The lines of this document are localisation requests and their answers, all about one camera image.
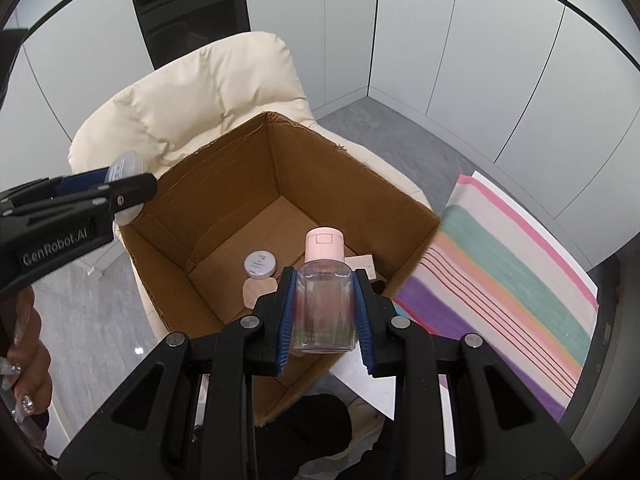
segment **white jar lid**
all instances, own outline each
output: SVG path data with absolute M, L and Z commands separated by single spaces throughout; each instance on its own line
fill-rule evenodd
M 114 180 L 120 180 L 121 178 L 127 178 L 129 176 L 135 176 L 145 173 L 145 161 L 136 155 L 136 152 L 129 150 L 120 155 L 107 171 L 105 182 L 113 182 Z M 123 209 L 114 215 L 113 221 L 120 226 L 127 225 L 133 222 L 142 211 L 143 204 L 138 204 L 133 207 Z
M 255 251 L 245 258 L 244 270 L 256 280 L 268 278 L 276 271 L 276 257 L 269 251 Z

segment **screw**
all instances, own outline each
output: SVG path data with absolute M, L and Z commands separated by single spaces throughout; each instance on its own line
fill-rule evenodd
M 180 346 L 184 343 L 184 334 L 182 332 L 171 332 L 165 339 L 169 346 Z
M 395 316 L 391 318 L 391 325 L 395 326 L 396 328 L 409 328 L 409 325 L 411 325 L 411 321 L 404 316 Z
M 482 345 L 482 338 L 478 334 L 465 335 L 465 343 L 471 348 L 478 348 Z
M 255 328 L 260 325 L 260 319 L 255 316 L 244 316 L 240 320 L 242 328 Z

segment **black pants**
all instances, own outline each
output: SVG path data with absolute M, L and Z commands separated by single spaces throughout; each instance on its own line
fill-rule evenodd
M 393 422 L 386 419 L 373 449 L 337 480 L 387 480 L 392 435 Z M 340 453 L 350 441 L 351 419 L 340 399 L 329 394 L 303 397 L 274 422 L 256 428 L 260 480 L 291 480 L 306 462 Z

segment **human hand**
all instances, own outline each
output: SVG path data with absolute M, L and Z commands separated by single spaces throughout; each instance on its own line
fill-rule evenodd
M 14 297 L 17 312 L 14 343 L 6 358 L 0 357 L 2 389 L 14 387 L 15 417 L 43 413 L 51 403 L 52 383 L 49 375 L 51 357 L 40 341 L 42 320 L 33 307 L 34 293 L 31 285 Z

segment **pink bottle cap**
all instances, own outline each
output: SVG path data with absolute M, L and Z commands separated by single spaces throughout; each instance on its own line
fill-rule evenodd
M 306 234 L 305 263 L 313 260 L 344 263 L 344 236 L 338 229 L 318 227 Z

